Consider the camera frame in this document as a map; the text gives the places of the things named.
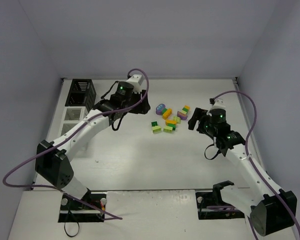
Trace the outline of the orange lime lego brick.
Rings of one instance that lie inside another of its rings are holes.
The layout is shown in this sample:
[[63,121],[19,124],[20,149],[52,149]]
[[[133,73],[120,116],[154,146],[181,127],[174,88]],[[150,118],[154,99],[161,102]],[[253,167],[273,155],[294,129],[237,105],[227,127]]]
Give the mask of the orange lime lego brick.
[[173,128],[175,128],[180,123],[181,123],[181,118],[178,116],[173,116],[172,119],[165,120],[165,125]]

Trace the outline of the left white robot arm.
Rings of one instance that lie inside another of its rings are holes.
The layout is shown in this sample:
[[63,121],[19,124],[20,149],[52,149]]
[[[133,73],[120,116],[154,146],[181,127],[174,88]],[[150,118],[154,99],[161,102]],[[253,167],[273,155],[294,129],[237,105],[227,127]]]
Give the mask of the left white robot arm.
[[75,177],[72,159],[95,135],[122,121],[127,113],[145,115],[149,110],[147,91],[141,83],[130,79],[118,82],[115,93],[96,103],[72,129],[38,144],[35,171],[57,190],[88,202],[91,191]]

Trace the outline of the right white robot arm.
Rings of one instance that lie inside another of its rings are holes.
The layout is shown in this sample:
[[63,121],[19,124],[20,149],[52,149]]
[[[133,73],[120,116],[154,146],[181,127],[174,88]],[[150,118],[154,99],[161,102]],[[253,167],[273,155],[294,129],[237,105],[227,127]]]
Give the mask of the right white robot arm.
[[297,198],[292,191],[284,191],[245,151],[247,143],[241,134],[233,131],[226,121],[226,110],[195,108],[188,129],[208,136],[217,153],[227,158],[247,182],[253,195],[240,191],[227,180],[213,185],[217,205],[231,205],[251,220],[255,231],[267,236],[292,227],[295,222]]

